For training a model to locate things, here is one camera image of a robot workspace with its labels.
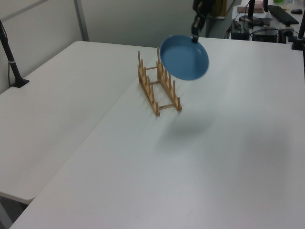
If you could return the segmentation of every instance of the table surface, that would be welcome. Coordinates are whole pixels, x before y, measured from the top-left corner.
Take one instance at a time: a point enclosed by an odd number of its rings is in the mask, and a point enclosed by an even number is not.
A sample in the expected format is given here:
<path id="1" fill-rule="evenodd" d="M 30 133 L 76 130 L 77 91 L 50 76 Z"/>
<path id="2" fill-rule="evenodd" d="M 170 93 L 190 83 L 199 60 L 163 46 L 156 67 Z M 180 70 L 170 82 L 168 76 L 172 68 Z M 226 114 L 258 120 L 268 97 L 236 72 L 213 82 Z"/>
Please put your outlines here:
<path id="1" fill-rule="evenodd" d="M 209 69 L 177 80 L 181 112 L 155 117 L 134 79 L 11 228 L 303 228 L 302 52 L 199 42 Z"/>
<path id="2" fill-rule="evenodd" d="M 46 186 L 137 76 L 137 51 L 75 42 L 0 95 L 0 195 L 23 203 Z"/>

